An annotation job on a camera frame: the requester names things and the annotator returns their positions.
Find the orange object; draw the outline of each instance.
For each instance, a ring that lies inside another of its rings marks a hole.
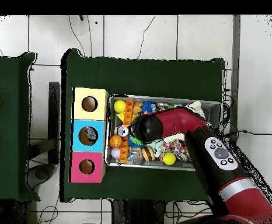
[[[120,162],[127,162],[128,161],[128,151],[129,151],[129,146],[128,146],[128,141],[124,141],[121,146],[120,146]]]
[[[112,148],[118,148],[118,147],[120,147],[122,142],[123,142],[123,140],[122,140],[121,136],[114,135],[111,137],[109,144]]]
[[[125,101],[124,122],[123,122],[123,125],[126,127],[129,127],[132,123],[133,108],[134,108],[134,101],[133,100],[126,100]]]

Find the yellow cube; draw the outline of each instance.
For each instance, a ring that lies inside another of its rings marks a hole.
[[[74,103],[74,119],[106,120],[108,92],[104,89],[88,89],[75,87],[72,102]]]

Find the green mat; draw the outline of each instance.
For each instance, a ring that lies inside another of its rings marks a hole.
[[[38,200],[26,186],[28,69],[34,53],[0,57],[0,199]]]
[[[157,61],[82,58],[76,49],[62,58],[61,200],[117,198],[206,200],[193,171],[106,167],[100,184],[69,183],[68,161],[72,87],[106,89],[110,94],[221,102],[224,60]]]

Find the black button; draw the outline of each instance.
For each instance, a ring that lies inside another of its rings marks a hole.
[[[218,159],[225,159],[225,158],[227,158],[229,156],[229,153],[224,148],[218,148],[218,149],[215,150],[214,155]]]

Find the orange basketball toy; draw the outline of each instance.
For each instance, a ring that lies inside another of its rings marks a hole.
[[[111,137],[109,144],[112,148],[118,148],[120,147],[121,143],[123,142],[121,136],[114,135]]]

